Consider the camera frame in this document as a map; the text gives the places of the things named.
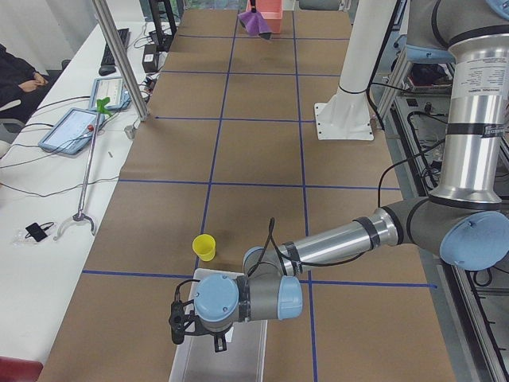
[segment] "purple cloth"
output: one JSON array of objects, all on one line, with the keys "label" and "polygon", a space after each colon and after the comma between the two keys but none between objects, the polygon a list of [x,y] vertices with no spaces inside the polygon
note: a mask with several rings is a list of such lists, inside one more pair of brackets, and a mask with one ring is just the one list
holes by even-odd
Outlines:
[{"label": "purple cloth", "polygon": [[239,14],[239,21],[250,36],[257,36],[264,33],[272,33],[267,21],[259,12],[242,12]]}]

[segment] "person's hand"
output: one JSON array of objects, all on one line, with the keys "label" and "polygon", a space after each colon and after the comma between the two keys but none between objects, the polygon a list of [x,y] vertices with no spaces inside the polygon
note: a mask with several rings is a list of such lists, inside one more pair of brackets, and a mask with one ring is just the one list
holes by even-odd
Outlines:
[{"label": "person's hand", "polygon": [[39,86],[39,83],[35,80],[26,81],[23,84],[18,85],[25,93],[33,92]]},{"label": "person's hand", "polygon": [[39,86],[45,86],[46,84],[48,84],[48,81],[43,76],[41,76],[40,73],[35,73],[33,75],[33,79],[37,82]]}]

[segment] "white desk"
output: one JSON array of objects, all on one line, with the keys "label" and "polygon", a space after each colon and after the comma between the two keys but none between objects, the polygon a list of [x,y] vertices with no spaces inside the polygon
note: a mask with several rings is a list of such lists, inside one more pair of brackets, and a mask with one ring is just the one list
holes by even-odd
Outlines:
[{"label": "white desk", "polygon": [[[129,27],[130,44],[144,22],[118,23]],[[103,55],[104,38],[96,26],[42,105],[91,93],[92,81]],[[145,78],[143,49],[130,47],[127,55],[138,81]],[[57,104],[37,112],[30,123],[55,123],[70,107],[87,107],[88,100]],[[108,123],[98,137],[90,181],[119,175],[131,141],[124,127],[138,123],[129,107]],[[27,127],[26,131],[44,128]],[[14,143],[36,145],[47,131],[23,132]],[[35,193],[52,193],[80,184],[84,178],[88,146],[75,158],[53,155],[33,163],[0,169],[0,181]],[[44,156],[38,148],[13,147],[0,166]],[[116,181],[88,188],[85,212],[100,224]],[[30,247],[14,246],[18,230],[37,222],[61,223],[77,212],[81,188],[52,197],[31,197],[0,186],[0,356],[45,362],[60,327],[94,237],[90,224],[71,226],[55,242],[52,237]]]}]

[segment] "yellow cup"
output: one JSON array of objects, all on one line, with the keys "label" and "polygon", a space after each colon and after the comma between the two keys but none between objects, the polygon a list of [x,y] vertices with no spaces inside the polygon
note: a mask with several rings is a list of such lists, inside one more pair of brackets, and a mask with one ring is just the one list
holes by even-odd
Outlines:
[{"label": "yellow cup", "polygon": [[203,261],[210,261],[216,255],[216,241],[212,236],[204,233],[192,241],[192,250]]}]

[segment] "black clothing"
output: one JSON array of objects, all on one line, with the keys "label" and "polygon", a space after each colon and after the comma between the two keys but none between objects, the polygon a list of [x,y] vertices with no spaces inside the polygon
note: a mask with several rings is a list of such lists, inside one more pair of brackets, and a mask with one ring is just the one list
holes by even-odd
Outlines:
[{"label": "black clothing", "polygon": [[0,118],[19,119],[26,122],[48,94],[51,84],[25,93],[18,85],[33,80],[35,68],[21,58],[8,53],[0,44],[0,107],[21,100],[21,105],[0,111]]}]

